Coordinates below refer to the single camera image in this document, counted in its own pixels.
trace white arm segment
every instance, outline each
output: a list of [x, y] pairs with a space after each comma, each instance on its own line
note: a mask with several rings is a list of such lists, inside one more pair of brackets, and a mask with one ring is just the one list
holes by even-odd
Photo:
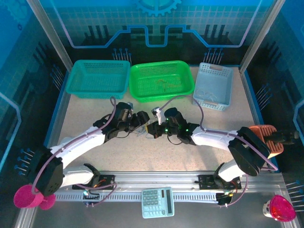
[[[87, 131], [85, 131], [81, 135], [88, 134], [97, 129], [98, 129], [98, 127], [90, 127]], [[71, 139], [68, 142], [65, 142], [63, 144], [51, 147], [50, 148], [51, 153], [55, 153], [56, 151], [58, 151], [60, 148], [64, 147], [66, 144], [68, 144], [72, 140], [73, 139]], [[105, 142], [105, 135], [100, 130], [100, 131], [94, 133], [93, 135], [90, 135], [80, 141], [75, 142], [74, 144], [70, 145], [67, 149], [65, 148], [63, 150], [63, 152], [58, 154], [56, 157], [62, 158], [63, 169], [64, 169], [73, 160], [75, 160], [79, 156], [83, 155], [85, 152], [89, 151], [90, 149], [102, 145], [104, 142]]]
[[[237, 131], [225, 131], [227, 133], [238, 134]], [[229, 142], [234, 140], [234, 137], [229, 135], [220, 135], [204, 132], [200, 127], [197, 127], [191, 136], [196, 145], [205, 145], [220, 148], [225, 151], [230, 151], [228, 148]], [[237, 165], [233, 159], [223, 164], [218, 171], [219, 176], [226, 182], [232, 181], [232, 179], [245, 174]]]
[[[237, 131], [223, 132], [238, 134]], [[229, 142], [234, 140], [234, 137], [232, 136], [204, 132], [200, 127], [197, 127], [193, 131], [191, 138], [196, 145], [212, 146], [225, 151], [230, 151], [228, 149]]]
[[93, 172], [86, 166], [69, 167], [63, 170], [64, 178], [61, 188], [73, 184], [88, 184], [92, 177]]

